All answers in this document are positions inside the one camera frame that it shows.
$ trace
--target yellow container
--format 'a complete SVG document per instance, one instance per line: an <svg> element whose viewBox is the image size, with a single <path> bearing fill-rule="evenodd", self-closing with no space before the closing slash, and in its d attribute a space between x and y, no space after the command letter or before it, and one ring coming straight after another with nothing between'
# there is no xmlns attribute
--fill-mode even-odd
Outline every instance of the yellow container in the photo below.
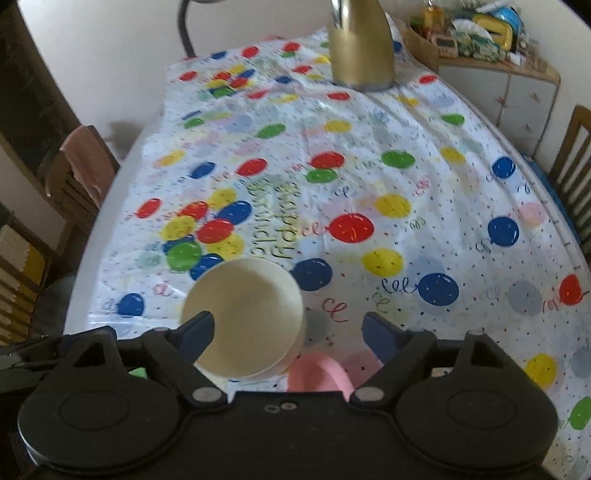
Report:
<svg viewBox="0 0 591 480"><path fill-rule="evenodd" d="M513 29L507 22L481 14L474 15L472 21L487 30L491 34L492 41L498 43L501 50L510 51L513 43Z"/></svg>

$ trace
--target red balloon print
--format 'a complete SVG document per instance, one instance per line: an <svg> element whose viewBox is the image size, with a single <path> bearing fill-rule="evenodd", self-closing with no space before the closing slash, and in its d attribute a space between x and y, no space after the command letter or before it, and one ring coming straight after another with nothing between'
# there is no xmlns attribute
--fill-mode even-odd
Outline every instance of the red balloon print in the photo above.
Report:
<svg viewBox="0 0 591 480"><path fill-rule="evenodd" d="M301 45L298 42L290 41L283 45L283 51L298 51L300 46Z"/></svg>
<svg viewBox="0 0 591 480"><path fill-rule="evenodd" d="M195 77L197 77L197 72L195 72L194 70L191 70L189 72L185 72L182 75L180 75L178 77L179 80L182 80L183 82L190 82L191 80L193 80Z"/></svg>
<svg viewBox="0 0 591 480"><path fill-rule="evenodd" d="M337 168L345 163L343 155L337 152L324 152L312 158L310 165L314 168Z"/></svg>
<svg viewBox="0 0 591 480"><path fill-rule="evenodd" d="M252 46L252 47L247 47L244 50L242 50L242 56L246 57L247 59L251 59L253 57L255 57L256 55L258 55L259 53L259 49L258 47Z"/></svg>
<svg viewBox="0 0 591 480"><path fill-rule="evenodd" d="M197 232L197 239L203 244L215 244L228 238L234 226L227 220L216 218L203 225Z"/></svg>
<svg viewBox="0 0 591 480"><path fill-rule="evenodd" d="M346 244L358 244L374 234L374 225L364 215L347 213L338 216L329 225L329 232Z"/></svg>
<svg viewBox="0 0 591 480"><path fill-rule="evenodd" d="M236 173L242 177L252 177L265 170L266 167L267 161L263 158L251 158L240 165L236 170Z"/></svg>
<svg viewBox="0 0 591 480"><path fill-rule="evenodd" d="M214 80L228 80L232 74L230 72L220 72L213 79Z"/></svg>
<svg viewBox="0 0 591 480"><path fill-rule="evenodd" d="M435 80L437 80L437 75L423 75L419 78L418 82L427 85L428 83L435 82Z"/></svg>
<svg viewBox="0 0 591 480"><path fill-rule="evenodd" d="M583 290L575 274L570 274L560 283L558 296L565 305L576 305L583 301Z"/></svg>
<svg viewBox="0 0 591 480"><path fill-rule="evenodd" d="M150 199L140 208L138 208L138 211L135 212L135 214L138 216L138 218L148 218L149 216L152 216L156 213L156 211L160 208L160 205L162 205L162 200Z"/></svg>
<svg viewBox="0 0 591 480"><path fill-rule="evenodd" d="M312 67L310 67L310 65L300 65L299 67L296 67L295 69L293 69L293 72L296 73L302 73L302 74L306 74L308 73L310 70L312 69Z"/></svg>
<svg viewBox="0 0 591 480"><path fill-rule="evenodd" d="M244 87L247 83L248 83L248 79L244 79L242 77L239 77L236 80L232 80L232 82L230 83L230 87L240 88L240 87Z"/></svg>
<svg viewBox="0 0 591 480"><path fill-rule="evenodd" d="M178 216L189 216L193 217L195 220L200 220L205 216L207 213L209 206L205 202L193 202L189 203L186 207L184 207L179 213Z"/></svg>
<svg viewBox="0 0 591 480"><path fill-rule="evenodd" d="M340 100L341 102L343 102L344 100L349 100L351 98L351 95L349 95L347 92L335 92L329 93L328 97L331 100Z"/></svg>
<svg viewBox="0 0 591 480"><path fill-rule="evenodd" d="M259 90L257 92L249 93L247 97L250 98L250 100L258 100L263 98L268 92L269 90Z"/></svg>

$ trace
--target dresser drawer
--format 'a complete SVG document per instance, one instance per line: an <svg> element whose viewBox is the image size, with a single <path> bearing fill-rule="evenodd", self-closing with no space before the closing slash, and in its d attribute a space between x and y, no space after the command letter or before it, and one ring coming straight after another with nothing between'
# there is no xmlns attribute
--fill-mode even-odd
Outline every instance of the dresser drawer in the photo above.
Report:
<svg viewBox="0 0 591 480"><path fill-rule="evenodd" d="M520 75L511 75L505 98L507 108L521 108L530 115L548 116L554 101L556 85Z"/></svg>
<svg viewBox="0 0 591 480"><path fill-rule="evenodd" d="M509 138L529 138L538 140L542 136L548 113L532 115L524 108L503 108L499 120L499 130Z"/></svg>
<svg viewBox="0 0 591 480"><path fill-rule="evenodd" d="M441 66L439 76L496 123L501 113L509 76L505 72L469 67Z"/></svg>

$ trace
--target pink bowl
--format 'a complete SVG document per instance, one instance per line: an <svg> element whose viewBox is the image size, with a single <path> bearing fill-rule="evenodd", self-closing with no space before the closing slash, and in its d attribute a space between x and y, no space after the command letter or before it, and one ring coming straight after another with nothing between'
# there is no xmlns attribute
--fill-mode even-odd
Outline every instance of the pink bowl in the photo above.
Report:
<svg viewBox="0 0 591 480"><path fill-rule="evenodd" d="M288 392L341 391L345 400L355 390L345 369L324 353L308 353L291 364L287 375Z"/></svg>

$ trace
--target wooden chair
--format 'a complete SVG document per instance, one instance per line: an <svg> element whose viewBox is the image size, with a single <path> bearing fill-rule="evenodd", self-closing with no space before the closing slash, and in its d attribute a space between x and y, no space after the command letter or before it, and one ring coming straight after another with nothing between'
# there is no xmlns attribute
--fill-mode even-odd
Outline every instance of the wooden chair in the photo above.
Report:
<svg viewBox="0 0 591 480"><path fill-rule="evenodd" d="M45 191L46 195L58 204L62 212L70 217L82 232L89 235L98 214L100 202L97 201L94 185L80 184L74 178L72 170L72 165L83 170L86 158L98 163L99 169L108 169L111 175L113 171L116 173L119 170L119 163L96 128L93 125L78 127L66 139L60 153L55 156L48 168L45 176Z"/></svg>
<svg viewBox="0 0 591 480"><path fill-rule="evenodd" d="M581 129L585 131L584 140L572 157ZM590 144L591 110L577 105L554 166L548 174L552 187L580 236L581 249L587 262L591 262L591 154L587 152Z"/></svg>
<svg viewBox="0 0 591 480"><path fill-rule="evenodd" d="M14 214L0 228L0 345L29 338L35 302L55 255Z"/></svg>
<svg viewBox="0 0 591 480"><path fill-rule="evenodd" d="M58 153L45 176L45 193L82 232L90 235L99 209L72 175L65 156Z"/></svg>

